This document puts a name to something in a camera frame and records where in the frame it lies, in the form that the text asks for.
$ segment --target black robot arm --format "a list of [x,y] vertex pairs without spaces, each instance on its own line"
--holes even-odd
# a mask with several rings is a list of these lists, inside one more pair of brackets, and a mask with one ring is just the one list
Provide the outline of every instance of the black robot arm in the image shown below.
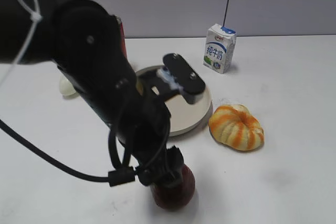
[[[115,167],[109,173],[110,185],[134,181],[135,175],[146,186],[180,183],[184,161],[178,148],[166,149],[170,113],[164,102],[182,94],[188,103],[195,103],[205,89],[201,78],[177,54],[164,57],[163,75],[152,71],[137,77],[122,53],[115,16],[90,0],[39,3],[43,19],[19,63],[54,61],[110,128],[109,153]],[[16,0],[0,1],[0,10],[0,63],[11,63],[31,21]],[[179,88],[171,88],[170,82]],[[159,95],[152,91],[153,86],[160,87]],[[125,147],[122,162],[116,137]],[[135,169],[129,167],[131,155],[139,162]]]

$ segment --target white table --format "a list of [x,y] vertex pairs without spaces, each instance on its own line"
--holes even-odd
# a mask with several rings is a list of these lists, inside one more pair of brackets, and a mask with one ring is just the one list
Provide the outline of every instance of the white table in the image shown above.
[[[197,192],[183,210],[166,212],[138,181],[115,188],[81,181],[1,131],[0,223],[336,223],[336,36],[238,38],[224,75],[202,65],[204,43],[130,39],[127,51],[136,70],[161,64],[167,52],[183,55],[209,86],[214,108],[250,109],[265,130],[262,149],[235,152],[208,127],[170,140]],[[18,66],[0,89],[1,119],[70,167],[105,176],[108,129],[82,98],[62,98],[59,77],[53,63]]]

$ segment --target white milk carton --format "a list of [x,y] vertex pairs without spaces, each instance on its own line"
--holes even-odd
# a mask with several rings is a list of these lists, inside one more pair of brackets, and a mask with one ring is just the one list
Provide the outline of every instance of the white milk carton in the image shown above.
[[203,64],[218,73],[225,73],[230,68],[235,45],[235,31],[213,25],[206,35]]

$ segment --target white plate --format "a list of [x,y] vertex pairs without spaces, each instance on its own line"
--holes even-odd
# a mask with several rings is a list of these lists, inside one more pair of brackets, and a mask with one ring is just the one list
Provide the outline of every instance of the white plate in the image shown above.
[[[147,71],[158,69],[162,66],[153,66],[136,72],[141,75]],[[170,136],[186,133],[196,127],[208,112],[211,106],[211,96],[208,87],[205,87],[203,97],[193,105],[188,104],[181,95],[166,101],[172,115]]]

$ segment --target white egg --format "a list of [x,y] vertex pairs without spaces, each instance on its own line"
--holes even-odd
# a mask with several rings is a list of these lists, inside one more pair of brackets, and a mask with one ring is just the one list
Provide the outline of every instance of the white egg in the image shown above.
[[59,92],[65,97],[68,97],[76,93],[76,90],[74,89],[73,85],[64,75],[62,75],[61,78],[59,79],[58,88]]

